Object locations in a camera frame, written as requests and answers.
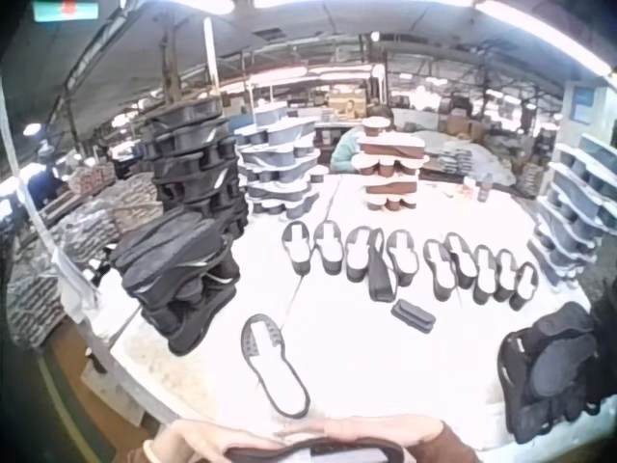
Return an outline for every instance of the sleeve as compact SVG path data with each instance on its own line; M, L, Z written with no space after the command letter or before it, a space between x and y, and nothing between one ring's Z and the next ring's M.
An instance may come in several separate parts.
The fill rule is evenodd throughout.
M354 174L356 169L351 165L351 158L358 152L353 137L344 137L336 145L335 152L332 153L330 168L338 173Z
M466 446L454 431L443 426L442 433L429 442L423 442L407 451L416 459L417 463L479 463L475 451Z

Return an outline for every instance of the fluorescent light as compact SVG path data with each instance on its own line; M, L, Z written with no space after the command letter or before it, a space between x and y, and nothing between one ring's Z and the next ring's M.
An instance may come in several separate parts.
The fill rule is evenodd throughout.
M447 84L447 79L438 79L437 77L427 77L426 82L433 84L437 87Z
M502 92L498 92L497 90L489 89L489 90L486 91L486 94L490 95L490 96L494 96L495 98L503 98L503 93Z
M515 96L511 96L511 95L506 95L503 98L504 101L507 101L508 103L512 103L512 104L521 104L521 100L519 98L516 98Z
M39 133L41 127L42 125L40 125L39 123L29 123L28 125L26 125L26 128L23 129L23 134L26 137L32 137L33 135Z
M171 0L210 14L229 14L235 8L231 0Z
M310 0L254 0L255 8L272 8L293 3L307 3Z
M331 66L331 67L328 67L328 68L311 68L310 72L315 72L317 74L321 74L323 72L348 72L350 70L371 71L372 69L373 69L372 65Z
M475 8L484 14L488 14L495 19L523 29L538 39L550 43L555 48L563 51L583 66L602 77L607 78L611 73L611 66L608 63L537 17L494 0L487 0L476 5Z
M319 76L322 80L368 79L370 72L330 72Z
M309 72L309 70L304 66L298 68L282 68L276 70L269 70L267 72L262 72L261 74L252 75L249 81L252 84L265 84L276 80L302 77L304 75L307 75L307 72Z

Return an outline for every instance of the green shirt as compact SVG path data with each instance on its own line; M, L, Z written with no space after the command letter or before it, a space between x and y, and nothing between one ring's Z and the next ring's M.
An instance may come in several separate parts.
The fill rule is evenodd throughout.
M359 125L349 130L340 138L330 160L330 168L334 172L347 174L354 174L356 172L356 169L351 165L351 158L360 152L358 138L363 134L364 127Z

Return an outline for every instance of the sign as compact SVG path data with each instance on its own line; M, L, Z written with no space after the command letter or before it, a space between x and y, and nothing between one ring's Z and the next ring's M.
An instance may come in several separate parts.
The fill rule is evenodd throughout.
M77 21L98 18L96 0L35 0L36 22Z

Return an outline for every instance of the human hand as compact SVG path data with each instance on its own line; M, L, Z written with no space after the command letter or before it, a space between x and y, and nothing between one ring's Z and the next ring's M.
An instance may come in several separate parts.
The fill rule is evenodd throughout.
M194 454L211 463L230 463L225 458L229 449L249 448L276 450L282 442L231 429L212 422L178 420L150 445L161 463L186 463Z
M435 439L443 431L443 422L421 415L394 415L382 418L352 417L342 420L313 419L291 424L279 433L318 433L341 442L362 438L391 441L407 448Z

